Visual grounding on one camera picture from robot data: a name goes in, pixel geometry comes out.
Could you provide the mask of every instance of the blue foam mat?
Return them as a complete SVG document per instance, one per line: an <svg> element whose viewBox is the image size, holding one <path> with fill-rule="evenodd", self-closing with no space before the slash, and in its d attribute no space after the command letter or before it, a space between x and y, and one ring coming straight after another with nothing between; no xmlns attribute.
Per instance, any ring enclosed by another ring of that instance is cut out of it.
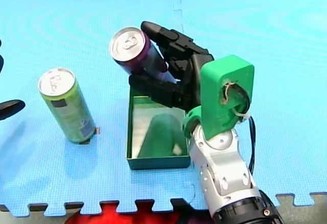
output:
<svg viewBox="0 0 327 224"><path fill-rule="evenodd" d="M64 204L76 202L84 203L83 214L97 214L102 201L119 201L118 211L133 212L135 200L144 199L155 200L155 211L172 210L172 198L206 208L193 166L128 167L127 75L108 57L107 44L118 29L142 20L184 30L216 58L236 54L255 65L254 177L277 205L274 196L286 193L295 194L297 205L313 204L310 193L326 192L327 186L324 2L0 0L0 101L27 103L1 122L0 205L14 216L27 216L30 204L48 204L46 216L64 215ZM57 66L76 74L101 127L90 145L66 141L38 94L39 76ZM237 129L248 160L247 125Z"/></svg>

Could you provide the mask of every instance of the can lid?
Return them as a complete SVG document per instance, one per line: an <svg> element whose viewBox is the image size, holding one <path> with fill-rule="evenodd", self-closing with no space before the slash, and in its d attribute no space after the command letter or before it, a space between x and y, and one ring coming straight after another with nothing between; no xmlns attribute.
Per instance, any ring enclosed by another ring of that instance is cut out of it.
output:
<svg viewBox="0 0 327 224"><path fill-rule="evenodd" d="M142 30L128 27L114 35L109 44L109 52L115 60L126 62L137 57L145 43L146 39Z"/></svg>
<svg viewBox="0 0 327 224"><path fill-rule="evenodd" d="M74 74L65 68L54 68L45 72L38 82L39 91L48 96L67 93L75 83Z"/></svg>

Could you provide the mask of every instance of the green box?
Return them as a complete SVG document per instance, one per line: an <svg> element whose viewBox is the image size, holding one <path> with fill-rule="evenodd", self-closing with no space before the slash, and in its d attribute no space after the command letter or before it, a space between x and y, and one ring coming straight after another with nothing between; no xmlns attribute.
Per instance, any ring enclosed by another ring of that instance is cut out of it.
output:
<svg viewBox="0 0 327 224"><path fill-rule="evenodd" d="M127 161L131 169L186 168L185 112L168 108L130 89Z"/></svg>

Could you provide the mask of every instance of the green can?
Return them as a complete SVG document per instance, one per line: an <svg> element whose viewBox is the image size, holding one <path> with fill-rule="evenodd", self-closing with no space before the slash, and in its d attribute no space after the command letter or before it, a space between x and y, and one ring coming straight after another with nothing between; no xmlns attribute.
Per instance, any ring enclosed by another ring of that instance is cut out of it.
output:
<svg viewBox="0 0 327 224"><path fill-rule="evenodd" d="M94 134L94 120L71 71L54 68L45 72L38 88L68 140L84 142Z"/></svg>

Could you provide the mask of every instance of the purple can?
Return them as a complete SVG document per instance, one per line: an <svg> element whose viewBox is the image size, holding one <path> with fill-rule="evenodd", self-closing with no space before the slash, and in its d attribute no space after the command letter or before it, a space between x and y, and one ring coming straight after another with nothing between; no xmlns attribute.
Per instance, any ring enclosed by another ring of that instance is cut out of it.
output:
<svg viewBox="0 0 327 224"><path fill-rule="evenodd" d="M109 53L129 74L144 70L156 79L176 83L158 50L140 29L128 27L118 31L110 41Z"/></svg>

